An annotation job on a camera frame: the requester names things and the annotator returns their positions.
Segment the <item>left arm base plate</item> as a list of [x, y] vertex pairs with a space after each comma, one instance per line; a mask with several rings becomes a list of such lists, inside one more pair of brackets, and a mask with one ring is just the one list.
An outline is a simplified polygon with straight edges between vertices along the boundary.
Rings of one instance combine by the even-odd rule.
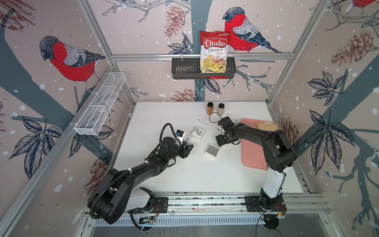
[[131, 211], [133, 214], [162, 214], [167, 213], [168, 197], [155, 197], [154, 200], [148, 201], [147, 206], [143, 208], [135, 208]]

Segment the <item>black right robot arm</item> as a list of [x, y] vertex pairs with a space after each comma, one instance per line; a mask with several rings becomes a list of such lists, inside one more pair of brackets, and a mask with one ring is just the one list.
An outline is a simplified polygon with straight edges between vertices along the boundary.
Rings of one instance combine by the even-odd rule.
[[216, 136], [219, 147], [237, 145], [241, 140], [250, 141], [263, 148], [268, 174], [260, 191], [260, 205], [264, 210], [272, 210], [282, 198], [282, 186], [287, 169], [293, 166], [298, 155], [282, 130], [264, 131], [244, 123], [234, 124], [230, 117], [220, 117], [216, 122], [221, 135]]

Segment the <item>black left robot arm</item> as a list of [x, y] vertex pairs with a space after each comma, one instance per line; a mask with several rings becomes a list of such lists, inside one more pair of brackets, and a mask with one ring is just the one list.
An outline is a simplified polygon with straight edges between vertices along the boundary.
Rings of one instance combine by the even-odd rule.
[[185, 132], [177, 130], [172, 134], [171, 137], [160, 134], [158, 145], [144, 163], [122, 171], [114, 168], [106, 173], [87, 203], [92, 219], [113, 224], [124, 212], [132, 214], [135, 209], [159, 212], [155, 193], [144, 187], [136, 189], [136, 186], [173, 166], [177, 157], [185, 159], [189, 156], [193, 145], [184, 141]]

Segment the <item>white lift-off lid jewelry box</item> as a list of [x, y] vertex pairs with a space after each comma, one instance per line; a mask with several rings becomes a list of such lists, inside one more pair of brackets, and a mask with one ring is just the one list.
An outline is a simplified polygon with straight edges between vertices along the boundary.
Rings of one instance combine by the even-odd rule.
[[205, 151], [205, 154], [209, 157], [216, 158], [218, 153], [219, 153], [219, 150], [220, 150], [220, 147], [209, 143], [209, 145]]

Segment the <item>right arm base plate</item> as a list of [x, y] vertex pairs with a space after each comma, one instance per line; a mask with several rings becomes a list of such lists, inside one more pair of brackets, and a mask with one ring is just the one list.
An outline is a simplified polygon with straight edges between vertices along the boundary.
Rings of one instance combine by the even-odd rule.
[[276, 198], [273, 203], [268, 206], [268, 204], [263, 204], [260, 201], [260, 196], [245, 196], [244, 201], [248, 212], [286, 212], [287, 208], [282, 195]]

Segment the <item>white jewelry box lid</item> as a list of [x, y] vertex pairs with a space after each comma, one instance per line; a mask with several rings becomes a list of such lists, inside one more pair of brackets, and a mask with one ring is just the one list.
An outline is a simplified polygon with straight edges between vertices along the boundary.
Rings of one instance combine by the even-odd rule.
[[224, 144], [224, 145], [220, 146], [220, 148], [224, 149], [224, 148], [227, 148], [230, 146], [233, 146], [233, 143]]

